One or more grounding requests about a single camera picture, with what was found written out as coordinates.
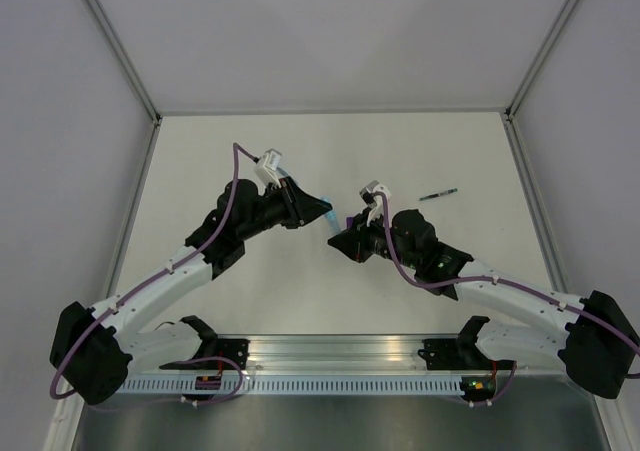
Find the white cable tray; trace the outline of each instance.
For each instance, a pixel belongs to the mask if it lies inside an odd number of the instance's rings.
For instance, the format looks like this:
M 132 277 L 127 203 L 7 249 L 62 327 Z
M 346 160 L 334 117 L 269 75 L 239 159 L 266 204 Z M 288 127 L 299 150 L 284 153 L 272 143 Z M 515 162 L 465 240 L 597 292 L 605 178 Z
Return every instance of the white cable tray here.
M 238 394 L 289 396 L 460 396 L 460 376 L 251 376 Z M 200 389 L 195 375 L 144 374 L 127 379 L 121 394 L 227 394 L 237 375 L 225 373 L 219 389 Z

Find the blue object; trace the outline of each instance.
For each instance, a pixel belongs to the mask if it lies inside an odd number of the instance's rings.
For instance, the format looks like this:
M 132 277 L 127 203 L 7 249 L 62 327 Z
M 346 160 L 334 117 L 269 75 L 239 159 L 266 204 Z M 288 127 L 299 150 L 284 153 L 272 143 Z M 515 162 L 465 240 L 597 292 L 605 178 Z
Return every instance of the blue object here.
M 322 196 L 320 199 L 323 200 L 325 203 L 331 204 L 331 200 L 326 196 Z M 336 234 L 339 234 L 342 231 L 342 229 L 340 229 L 340 223 L 338 223 L 338 218 L 336 217 L 336 213 L 333 209 L 325 213 L 324 217 L 327 218 L 329 226 L 331 227 L 331 236 L 335 236 Z

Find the white table surface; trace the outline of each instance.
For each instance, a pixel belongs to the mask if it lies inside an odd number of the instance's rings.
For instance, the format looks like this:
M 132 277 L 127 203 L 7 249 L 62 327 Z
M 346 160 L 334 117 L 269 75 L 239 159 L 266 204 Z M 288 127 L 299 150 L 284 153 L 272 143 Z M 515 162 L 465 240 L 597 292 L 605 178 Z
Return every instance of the white table surface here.
M 164 118 L 118 292 L 166 262 L 215 207 L 232 176 L 232 143 L 283 154 L 281 166 L 344 224 L 376 179 L 392 212 L 417 208 L 441 240 L 499 270 L 549 286 L 542 254 L 497 113 L 405 113 Z M 240 176 L 258 182 L 241 156 Z M 457 187 L 451 196 L 420 196 Z M 393 264 L 356 264 L 326 240 L 324 218 L 249 240 L 246 255 L 150 324 L 195 314 L 222 334 L 458 332 L 490 309 L 410 287 Z

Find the marker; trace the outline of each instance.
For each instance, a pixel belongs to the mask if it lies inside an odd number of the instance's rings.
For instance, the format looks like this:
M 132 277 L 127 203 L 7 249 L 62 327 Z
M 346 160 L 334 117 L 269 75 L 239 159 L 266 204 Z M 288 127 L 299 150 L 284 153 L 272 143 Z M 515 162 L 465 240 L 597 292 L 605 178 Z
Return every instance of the marker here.
M 428 196 L 423 196 L 418 201 L 427 201 L 429 199 L 441 198 L 442 196 L 449 196 L 450 194 L 457 193 L 458 188 L 447 189 L 446 191 L 442 191 L 441 193 L 430 194 Z

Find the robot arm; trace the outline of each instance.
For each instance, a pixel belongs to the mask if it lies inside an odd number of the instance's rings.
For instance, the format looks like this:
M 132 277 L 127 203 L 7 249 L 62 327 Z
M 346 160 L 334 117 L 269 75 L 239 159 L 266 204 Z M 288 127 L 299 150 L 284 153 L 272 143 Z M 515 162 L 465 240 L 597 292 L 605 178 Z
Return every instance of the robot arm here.
M 61 313 L 50 356 L 56 368 L 80 335 L 94 327 L 62 373 L 87 403 L 107 399 L 127 376 L 206 355 L 216 335 L 195 316 L 156 331 L 140 331 L 187 293 L 229 269 L 244 255 L 247 239 L 278 224 L 297 229 L 331 210 L 330 204 L 309 196 L 292 178 L 282 176 L 279 159 L 280 153 L 269 150 L 257 160 L 256 174 L 266 185 L 264 194 L 258 194 L 253 181 L 237 181 L 230 213 L 216 239 L 210 238 L 231 201 L 231 183 L 218 198 L 217 208 L 186 238 L 184 246 L 143 280 L 137 286 L 142 288 L 130 299 L 122 303 L 116 295 L 88 308 L 75 302 Z M 158 271 L 163 275 L 156 279 Z
M 382 196 L 385 203 L 389 196 L 386 188 L 373 182 L 360 194 L 368 208 L 353 218 L 348 229 L 329 239 L 330 246 L 359 263 L 374 254 L 391 259 L 393 251 L 396 261 L 415 271 L 413 281 L 398 266 L 410 284 L 436 296 L 495 309 L 527 325 L 507 326 L 487 317 L 471 318 L 456 343 L 457 352 L 469 366 L 508 359 L 564 369 L 593 394 L 605 398 L 618 395 L 634 351 L 607 329 L 575 312 L 596 316 L 637 345 L 637 333 L 613 298 L 598 291 L 589 298 L 557 293 L 510 278 L 439 241 L 433 225 L 415 209 L 393 217 L 390 250 L 385 229 L 388 217 L 380 212 Z

